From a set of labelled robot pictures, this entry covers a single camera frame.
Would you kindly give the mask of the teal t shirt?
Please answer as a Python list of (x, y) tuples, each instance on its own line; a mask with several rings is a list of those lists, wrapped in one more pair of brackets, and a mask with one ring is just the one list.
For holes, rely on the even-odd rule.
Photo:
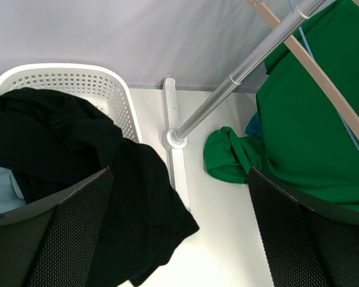
[(245, 129), (245, 133), (248, 136), (256, 139), (261, 139), (263, 137), (261, 119), (258, 112), (255, 113), (253, 117), (250, 119)]

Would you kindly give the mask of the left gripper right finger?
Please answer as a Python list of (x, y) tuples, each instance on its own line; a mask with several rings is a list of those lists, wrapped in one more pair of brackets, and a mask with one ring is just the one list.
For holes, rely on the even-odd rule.
[(265, 175), (248, 188), (275, 286), (359, 286), (359, 213)]

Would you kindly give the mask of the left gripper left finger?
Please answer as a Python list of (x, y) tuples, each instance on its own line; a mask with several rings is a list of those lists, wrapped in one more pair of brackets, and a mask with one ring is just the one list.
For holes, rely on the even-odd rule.
[(0, 286), (85, 286), (113, 177), (109, 168), (0, 214)]

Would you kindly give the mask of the black t shirt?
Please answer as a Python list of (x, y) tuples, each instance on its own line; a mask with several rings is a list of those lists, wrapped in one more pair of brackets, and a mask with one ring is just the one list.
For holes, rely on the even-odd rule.
[(199, 229), (155, 150), (80, 97), (0, 95), (0, 167), (25, 201), (0, 212), (0, 286), (141, 286)]

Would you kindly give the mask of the green t shirt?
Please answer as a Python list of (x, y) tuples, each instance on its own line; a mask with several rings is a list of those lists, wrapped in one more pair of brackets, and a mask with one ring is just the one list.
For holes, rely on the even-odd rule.
[[(359, 7), (335, 1), (306, 21), (314, 59), (359, 116)], [(244, 184), (253, 167), (293, 188), (359, 212), (359, 152), (336, 109), (282, 45), (265, 60), (256, 94), (262, 136), (223, 127), (209, 135), (203, 159), (218, 180)]]

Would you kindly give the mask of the grey-blue t shirt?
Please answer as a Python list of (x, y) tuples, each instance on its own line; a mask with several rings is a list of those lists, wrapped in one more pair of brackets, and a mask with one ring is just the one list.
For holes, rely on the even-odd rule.
[(8, 212), (26, 205), (22, 191), (16, 181), (11, 162), (15, 149), (11, 146), (8, 126), (0, 115), (0, 213)]

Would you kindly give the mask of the beige wooden hanger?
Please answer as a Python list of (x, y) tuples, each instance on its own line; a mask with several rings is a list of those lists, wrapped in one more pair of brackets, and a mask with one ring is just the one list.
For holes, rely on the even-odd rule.
[(347, 102), (339, 89), (333, 84), (332, 80), (293, 36), (295, 29), (297, 29), (305, 20), (311, 18), (312, 13), (322, 5), (323, 1), (303, 1), (297, 4), (290, 13), (290, 16), (293, 16), (296, 19), (296, 22), (295, 24), (290, 24), (289, 27), (286, 27), (286, 19), (280, 21), (270, 8), (268, 8), (267, 5), (261, 1), (249, 1), (248, 3), (256, 10), (256, 12), (259, 13), (259, 15), (261, 15), (273, 31), (278, 29), (281, 32), (287, 33), (287, 36), (282, 37), (278, 43), (284, 43), (294, 54), (297, 60), (318, 84), (320, 89), (325, 93), (337, 112), (346, 121), (347, 125), (359, 141), (358, 114)]

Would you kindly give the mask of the light blue wire hanger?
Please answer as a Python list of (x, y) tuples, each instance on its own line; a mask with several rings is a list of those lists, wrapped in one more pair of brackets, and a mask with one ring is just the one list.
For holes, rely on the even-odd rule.
[(332, 105), (336, 108), (346, 131), (350, 135), (350, 138), (359, 152), (359, 116), (344, 98), (339, 89), (333, 84), (332, 80), (316, 63), (303, 29), (299, 28), (299, 32), (304, 45), (301, 45), (301, 43), (299, 43), (299, 41), (293, 36), (289, 37), (289, 39), (285, 41), (285, 45), (307, 70), (309, 75), (318, 84)]

